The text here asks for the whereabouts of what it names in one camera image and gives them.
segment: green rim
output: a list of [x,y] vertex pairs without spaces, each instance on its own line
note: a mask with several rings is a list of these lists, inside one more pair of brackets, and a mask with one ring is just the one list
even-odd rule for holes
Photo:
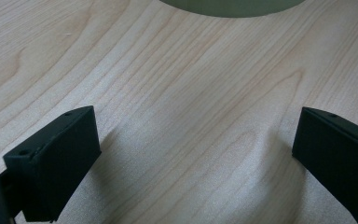
[[173,7],[207,16],[243,18],[264,16],[294,7],[304,0],[161,0]]

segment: green bowl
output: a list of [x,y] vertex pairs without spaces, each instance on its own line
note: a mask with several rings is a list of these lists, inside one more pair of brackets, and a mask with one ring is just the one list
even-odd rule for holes
[[304,0],[161,0],[173,7],[207,16],[243,18],[264,16],[294,7]]

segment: green plate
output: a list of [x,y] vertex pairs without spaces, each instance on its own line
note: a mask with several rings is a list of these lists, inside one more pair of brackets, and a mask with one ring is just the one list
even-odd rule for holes
[[161,0],[173,7],[207,16],[243,18],[264,16],[294,7],[304,0]]

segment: light wood tabletop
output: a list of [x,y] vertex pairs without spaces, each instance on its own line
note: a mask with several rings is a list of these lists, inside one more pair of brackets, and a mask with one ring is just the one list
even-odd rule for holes
[[358,0],[248,19],[1,0],[0,172],[84,105],[103,154],[57,223],[356,223],[291,149],[302,106],[358,124]]

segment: black object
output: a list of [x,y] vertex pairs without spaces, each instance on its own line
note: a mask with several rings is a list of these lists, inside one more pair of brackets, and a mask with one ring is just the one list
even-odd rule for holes
[[9,151],[0,174],[0,223],[57,220],[101,154],[94,109],[69,111]]
[[304,107],[292,152],[358,222],[358,126]]

